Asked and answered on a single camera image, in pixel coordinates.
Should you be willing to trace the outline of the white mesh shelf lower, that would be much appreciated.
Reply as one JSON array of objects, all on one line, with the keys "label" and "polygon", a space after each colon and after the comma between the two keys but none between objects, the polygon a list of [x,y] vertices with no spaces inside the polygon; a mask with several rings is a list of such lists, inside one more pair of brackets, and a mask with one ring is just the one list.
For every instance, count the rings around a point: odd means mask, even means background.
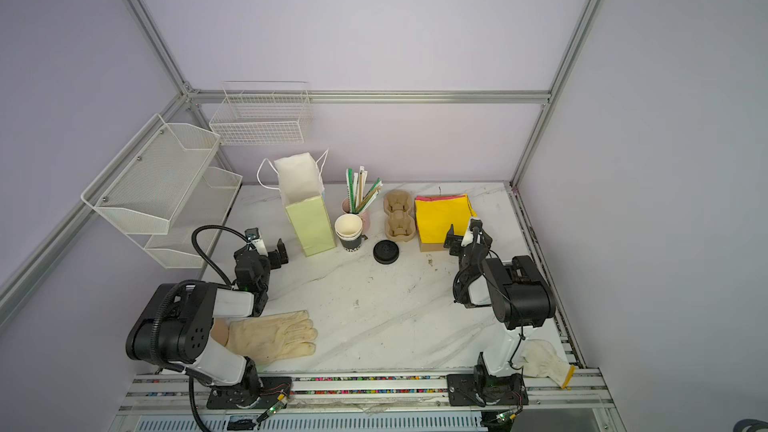
[{"label": "white mesh shelf lower", "polygon": [[166,269],[196,269],[203,259],[191,235],[203,225],[223,225],[242,184],[242,176],[208,167],[167,235],[153,235],[144,251]]}]

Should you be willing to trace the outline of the brown bowl with green bits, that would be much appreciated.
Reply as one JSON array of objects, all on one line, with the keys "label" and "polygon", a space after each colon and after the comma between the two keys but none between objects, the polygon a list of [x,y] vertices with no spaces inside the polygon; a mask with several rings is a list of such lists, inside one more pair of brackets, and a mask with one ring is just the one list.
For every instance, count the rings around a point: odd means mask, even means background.
[{"label": "brown bowl with green bits", "polygon": [[210,337],[226,347],[231,336],[229,322],[224,318],[215,318],[210,330]]}]

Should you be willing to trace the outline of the yellow napkin stack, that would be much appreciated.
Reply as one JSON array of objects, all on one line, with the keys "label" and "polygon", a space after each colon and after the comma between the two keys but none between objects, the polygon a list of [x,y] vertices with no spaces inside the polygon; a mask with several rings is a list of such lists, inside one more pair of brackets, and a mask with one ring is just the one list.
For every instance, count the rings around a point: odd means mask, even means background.
[{"label": "yellow napkin stack", "polygon": [[423,253],[444,250],[446,235],[463,236],[471,218],[478,218],[466,194],[417,196],[414,199],[419,248]]}]

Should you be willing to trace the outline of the white cloth glove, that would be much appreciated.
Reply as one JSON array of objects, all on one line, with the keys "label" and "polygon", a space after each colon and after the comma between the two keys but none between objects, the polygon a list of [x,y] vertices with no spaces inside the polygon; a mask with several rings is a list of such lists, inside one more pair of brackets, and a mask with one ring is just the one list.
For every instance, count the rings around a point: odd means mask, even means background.
[{"label": "white cloth glove", "polygon": [[575,367],[559,357],[550,342],[540,339],[525,340],[514,364],[524,376],[549,378],[561,389],[569,386],[575,372]]}]

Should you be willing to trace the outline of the white wrapped straw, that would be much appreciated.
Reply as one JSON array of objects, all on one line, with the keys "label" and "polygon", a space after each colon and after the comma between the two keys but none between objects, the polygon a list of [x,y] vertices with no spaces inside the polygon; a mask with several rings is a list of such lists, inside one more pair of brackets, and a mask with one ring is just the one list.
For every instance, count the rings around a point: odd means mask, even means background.
[{"label": "white wrapped straw", "polygon": [[367,171],[364,166],[361,166],[359,168],[358,173],[358,179],[357,179],[357,193],[356,193],[356,202],[355,202],[355,210],[357,212],[360,212],[362,210],[364,196],[365,196],[365,186],[367,182]]}]

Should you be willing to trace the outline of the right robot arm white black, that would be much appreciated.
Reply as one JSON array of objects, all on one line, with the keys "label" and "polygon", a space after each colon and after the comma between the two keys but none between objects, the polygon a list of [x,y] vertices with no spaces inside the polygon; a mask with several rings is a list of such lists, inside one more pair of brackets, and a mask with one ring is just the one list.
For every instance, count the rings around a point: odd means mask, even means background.
[{"label": "right robot arm white black", "polygon": [[555,316],[551,289],[530,256],[501,260],[477,218],[469,220],[462,236],[450,228],[444,247],[459,258],[452,283],[454,301],[467,309],[491,308],[504,328],[500,344],[481,351],[471,373],[447,376],[449,404],[520,408],[528,403],[524,344],[534,329]]}]

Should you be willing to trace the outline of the cream leather work glove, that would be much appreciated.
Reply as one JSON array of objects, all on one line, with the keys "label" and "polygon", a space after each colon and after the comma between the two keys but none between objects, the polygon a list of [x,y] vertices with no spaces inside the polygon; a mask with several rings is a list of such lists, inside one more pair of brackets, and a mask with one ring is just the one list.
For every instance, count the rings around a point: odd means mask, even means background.
[{"label": "cream leather work glove", "polygon": [[263,367],[313,355],[317,337],[309,312],[304,310],[231,322],[226,348]]}]

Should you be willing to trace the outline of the black plastic cup lid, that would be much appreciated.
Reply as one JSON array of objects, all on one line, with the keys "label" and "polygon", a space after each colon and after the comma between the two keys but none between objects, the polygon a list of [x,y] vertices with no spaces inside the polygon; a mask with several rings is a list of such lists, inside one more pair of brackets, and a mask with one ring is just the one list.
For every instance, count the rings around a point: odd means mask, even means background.
[{"label": "black plastic cup lid", "polygon": [[377,242],[372,250],[374,260],[382,265],[390,265],[396,262],[400,255],[400,249],[392,240]]}]

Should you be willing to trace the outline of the black paper coffee cup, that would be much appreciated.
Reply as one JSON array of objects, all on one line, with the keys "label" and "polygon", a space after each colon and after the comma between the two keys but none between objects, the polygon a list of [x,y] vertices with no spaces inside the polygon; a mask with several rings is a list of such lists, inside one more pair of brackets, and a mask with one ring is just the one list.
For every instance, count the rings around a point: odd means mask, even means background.
[{"label": "black paper coffee cup", "polygon": [[355,214],[343,214],[336,219],[334,230],[342,247],[352,252],[358,250],[363,242],[363,221]]}]

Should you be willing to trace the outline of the green wrapped straw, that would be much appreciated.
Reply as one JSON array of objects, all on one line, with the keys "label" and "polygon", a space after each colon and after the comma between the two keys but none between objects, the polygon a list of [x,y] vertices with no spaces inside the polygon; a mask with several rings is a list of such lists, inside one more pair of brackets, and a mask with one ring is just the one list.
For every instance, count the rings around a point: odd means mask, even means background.
[{"label": "green wrapped straw", "polygon": [[356,172],[352,168],[346,170],[348,212],[354,212]]}]

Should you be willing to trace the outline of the brown pulp cup carrier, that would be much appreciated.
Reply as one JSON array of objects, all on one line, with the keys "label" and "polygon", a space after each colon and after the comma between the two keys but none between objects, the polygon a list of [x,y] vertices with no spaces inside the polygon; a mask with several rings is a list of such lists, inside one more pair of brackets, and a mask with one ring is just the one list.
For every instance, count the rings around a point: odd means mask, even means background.
[{"label": "brown pulp cup carrier", "polygon": [[393,242],[408,242],[417,232],[414,200],[405,190],[392,190],[384,197],[385,236]]}]

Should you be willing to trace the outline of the pink straw holder cup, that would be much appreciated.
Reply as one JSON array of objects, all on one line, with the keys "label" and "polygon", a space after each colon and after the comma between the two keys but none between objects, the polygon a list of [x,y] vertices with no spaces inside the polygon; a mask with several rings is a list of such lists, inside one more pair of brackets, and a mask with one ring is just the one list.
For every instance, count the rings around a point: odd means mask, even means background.
[{"label": "pink straw holder cup", "polygon": [[[342,209],[344,214],[351,214],[350,202],[349,202],[348,198],[345,198],[343,200],[343,202],[341,204],[341,209]],[[371,225],[371,221],[370,221],[370,217],[369,217],[369,212],[368,211],[362,212],[362,213],[359,214],[359,217],[361,218],[362,223],[363,223],[362,233],[363,234],[367,234],[368,230],[370,228],[370,225]]]}]

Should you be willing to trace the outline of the white mesh shelf upper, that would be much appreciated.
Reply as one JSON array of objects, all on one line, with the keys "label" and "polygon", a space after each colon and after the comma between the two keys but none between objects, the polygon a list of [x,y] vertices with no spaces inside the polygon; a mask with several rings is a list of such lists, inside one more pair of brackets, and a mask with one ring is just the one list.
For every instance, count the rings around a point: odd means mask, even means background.
[{"label": "white mesh shelf upper", "polygon": [[166,235],[220,143],[210,130],[155,115],[81,200],[125,235]]}]

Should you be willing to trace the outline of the green paper takeout bag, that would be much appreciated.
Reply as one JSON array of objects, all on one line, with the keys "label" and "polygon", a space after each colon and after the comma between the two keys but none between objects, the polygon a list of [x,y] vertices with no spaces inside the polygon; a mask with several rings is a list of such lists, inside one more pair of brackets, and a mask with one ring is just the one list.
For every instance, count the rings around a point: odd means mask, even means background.
[{"label": "green paper takeout bag", "polygon": [[[289,222],[306,256],[317,255],[336,246],[335,233],[325,204],[322,178],[328,152],[326,149],[318,159],[308,152],[274,162],[265,158],[256,172],[260,186],[280,193]],[[262,182],[260,174],[265,164],[277,175],[277,186]]]}]

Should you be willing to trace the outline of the white mesh shelf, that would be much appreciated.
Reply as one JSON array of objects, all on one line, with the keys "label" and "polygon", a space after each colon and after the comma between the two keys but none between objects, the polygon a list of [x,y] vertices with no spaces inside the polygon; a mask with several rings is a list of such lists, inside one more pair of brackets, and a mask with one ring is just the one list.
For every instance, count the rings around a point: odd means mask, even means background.
[{"label": "white mesh shelf", "polygon": [[166,235],[220,143],[210,130],[155,115],[81,200],[125,235]]},{"label": "white mesh shelf", "polygon": [[203,225],[223,225],[242,184],[242,176],[208,167],[167,235],[153,235],[144,251],[166,269],[196,269],[203,259],[191,235]]}]

